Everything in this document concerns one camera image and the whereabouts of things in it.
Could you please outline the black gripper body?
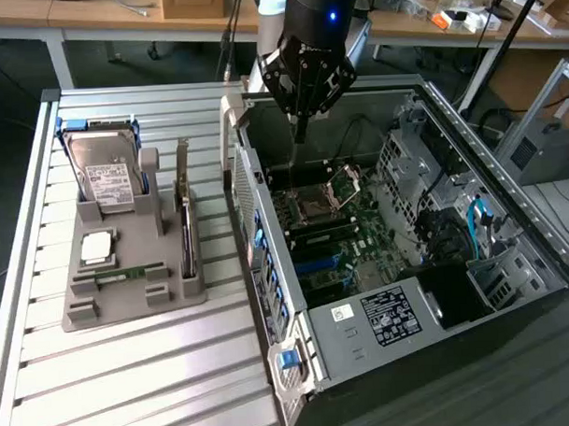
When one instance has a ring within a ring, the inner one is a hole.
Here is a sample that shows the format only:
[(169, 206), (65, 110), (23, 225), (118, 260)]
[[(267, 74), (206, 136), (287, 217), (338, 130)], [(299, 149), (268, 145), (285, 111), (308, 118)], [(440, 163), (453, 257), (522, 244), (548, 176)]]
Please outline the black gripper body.
[(287, 0), (280, 53), (286, 63), (338, 65), (356, 0)]

